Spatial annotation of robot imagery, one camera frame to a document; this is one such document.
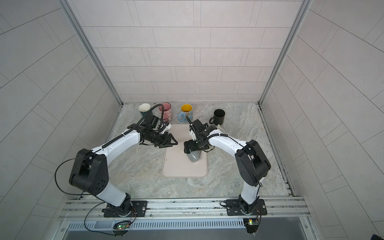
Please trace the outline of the grey mug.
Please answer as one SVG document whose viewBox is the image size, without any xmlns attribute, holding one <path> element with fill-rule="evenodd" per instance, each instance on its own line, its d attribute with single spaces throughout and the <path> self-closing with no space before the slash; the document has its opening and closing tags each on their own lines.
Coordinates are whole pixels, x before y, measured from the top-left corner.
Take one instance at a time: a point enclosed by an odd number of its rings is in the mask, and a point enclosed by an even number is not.
<svg viewBox="0 0 384 240">
<path fill-rule="evenodd" d="M 201 159 L 201 151 L 190 152 L 187 156 L 191 162 L 195 163 Z"/>
</svg>

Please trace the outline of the pink patterned mug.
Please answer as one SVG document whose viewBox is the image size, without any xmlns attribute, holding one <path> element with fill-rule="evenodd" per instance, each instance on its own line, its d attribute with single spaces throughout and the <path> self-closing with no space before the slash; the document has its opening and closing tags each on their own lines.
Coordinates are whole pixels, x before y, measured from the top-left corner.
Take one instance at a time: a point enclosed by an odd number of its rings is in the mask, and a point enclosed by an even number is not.
<svg viewBox="0 0 384 240">
<path fill-rule="evenodd" d="M 169 122 L 172 119 L 172 105 L 170 103 L 162 103 L 162 105 L 159 106 L 159 110 L 163 113 L 163 121 Z"/>
</svg>

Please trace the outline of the blue patterned mug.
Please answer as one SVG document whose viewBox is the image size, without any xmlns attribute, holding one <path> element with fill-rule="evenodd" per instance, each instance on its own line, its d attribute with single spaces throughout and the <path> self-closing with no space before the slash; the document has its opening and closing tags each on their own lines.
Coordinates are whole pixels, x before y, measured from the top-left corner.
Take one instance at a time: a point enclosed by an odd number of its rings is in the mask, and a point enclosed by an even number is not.
<svg viewBox="0 0 384 240">
<path fill-rule="evenodd" d="M 179 123 L 189 123 L 193 120 L 193 106 L 184 104 L 181 106 L 181 112 L 178 115 Z"/>
</svg>

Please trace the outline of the dark green mug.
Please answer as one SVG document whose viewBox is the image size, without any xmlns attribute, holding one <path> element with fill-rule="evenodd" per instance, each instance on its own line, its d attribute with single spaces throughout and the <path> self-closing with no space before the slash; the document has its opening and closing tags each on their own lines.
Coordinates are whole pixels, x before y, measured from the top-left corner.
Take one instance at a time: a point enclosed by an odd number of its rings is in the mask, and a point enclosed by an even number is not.
<svg viewBox="0 0 384 240">
<path fill-rule="evenodd" d="M 139 112 L 142 116 L 145 116 L 145 114 L 151 109 L 151 105 L 148 103 L 143 103 L 139 106 Z"/>
</svg>

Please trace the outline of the black mug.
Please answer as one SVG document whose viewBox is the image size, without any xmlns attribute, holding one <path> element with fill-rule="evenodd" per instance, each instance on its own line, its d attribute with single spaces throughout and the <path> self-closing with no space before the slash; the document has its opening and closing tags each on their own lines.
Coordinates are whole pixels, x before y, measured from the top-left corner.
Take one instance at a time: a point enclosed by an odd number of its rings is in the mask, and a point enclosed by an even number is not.
<svg viewBox="0 0 384 240">
<path fill-rule="evenodd" d="M 222 109 L 217 109 L 214 111 L 214 116 L 210 118 L 209 124 L 211 125 L 223 125 L 224 120 L 225 120 L 225 111 Z"/>
</svg>

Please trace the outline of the light green mug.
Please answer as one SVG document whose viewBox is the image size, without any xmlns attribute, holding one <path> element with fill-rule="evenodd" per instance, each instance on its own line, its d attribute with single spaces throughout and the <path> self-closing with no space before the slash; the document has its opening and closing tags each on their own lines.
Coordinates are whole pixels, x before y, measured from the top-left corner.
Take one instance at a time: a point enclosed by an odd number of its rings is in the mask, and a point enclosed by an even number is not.
<svg viewBox="0 0 384 240">
<path fill-rule="evenodd" d="M 225 132 L 225 130 L 220 125 L 217 126 L 217 129 L 220 130 L 222 133 Z"/>
</svg>

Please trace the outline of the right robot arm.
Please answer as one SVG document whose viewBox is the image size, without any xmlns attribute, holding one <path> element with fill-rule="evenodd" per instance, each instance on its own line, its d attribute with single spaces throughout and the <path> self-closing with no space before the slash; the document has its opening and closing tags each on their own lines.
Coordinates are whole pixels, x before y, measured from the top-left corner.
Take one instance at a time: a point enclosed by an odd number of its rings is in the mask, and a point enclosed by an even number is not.
<svg viewBox="0 0 384 240">
<path fill-rule="evenodd" d="M 242 179 L 243 190 L 239 197 L 239 208 L 250 215 L 260 211 L 257 206 L 259 190 L 271 169 L 271 164 L 258 142 L 237 140 L 214 126 L 203 125 L 199 129 L 190 125 L 191 140 L 184 142 L 184 153 L 191 162 L 200 159 L 201 152 L 210 146 L 219 148 L 235 158 Z"/>
</svg>

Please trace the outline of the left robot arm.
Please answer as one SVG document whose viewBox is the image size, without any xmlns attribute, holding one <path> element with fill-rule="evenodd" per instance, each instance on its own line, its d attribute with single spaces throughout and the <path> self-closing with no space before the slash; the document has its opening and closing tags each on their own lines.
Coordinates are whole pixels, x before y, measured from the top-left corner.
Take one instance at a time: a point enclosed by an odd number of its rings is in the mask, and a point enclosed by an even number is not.
<svg viewBox="0 0 384 240">
<path fill-rule="evenodd" d="M 126 217 L 133 211 L 131 196 L 109 182 L 109 164 L 124 151 L 145 141 L 154 147 L 168 148 L 178 144 L 169 129 L 169 122 L 156 124 L 159 118 L 128 126 L 128 130 L 92 150 L 82 149 L 75 158 L 69 184 L 107 203 L 106 217 Z"/>
</svg>

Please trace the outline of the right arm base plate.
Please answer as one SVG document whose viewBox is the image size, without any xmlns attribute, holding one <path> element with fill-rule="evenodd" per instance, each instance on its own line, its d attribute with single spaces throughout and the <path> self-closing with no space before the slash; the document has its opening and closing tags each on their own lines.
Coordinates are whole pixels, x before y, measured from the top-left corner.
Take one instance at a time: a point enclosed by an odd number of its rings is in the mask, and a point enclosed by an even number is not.
<svg viewBox="0 0 384 240">
<path fill-rule="evenodd" d="M 267 208 L 263 199 L 257 199 L 249 205 L 242 199 L 224 200 L 220 205 L 227 209 L 228 216 L 266 216 Z"/>
</svg>

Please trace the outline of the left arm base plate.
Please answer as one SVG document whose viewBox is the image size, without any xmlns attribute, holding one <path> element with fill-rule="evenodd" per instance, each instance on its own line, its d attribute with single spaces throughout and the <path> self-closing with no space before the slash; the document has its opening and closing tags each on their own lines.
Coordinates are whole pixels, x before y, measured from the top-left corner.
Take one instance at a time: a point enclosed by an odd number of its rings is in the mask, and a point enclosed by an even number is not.
<svg viewBox="0 0 384 240">
<path fill-rule="evenodd" d="M 102 212 L 105 218 L 144 217 L 147 205 L 147 201 L 125 201 L 119 207 L 107 204 Z"/>
</svg>

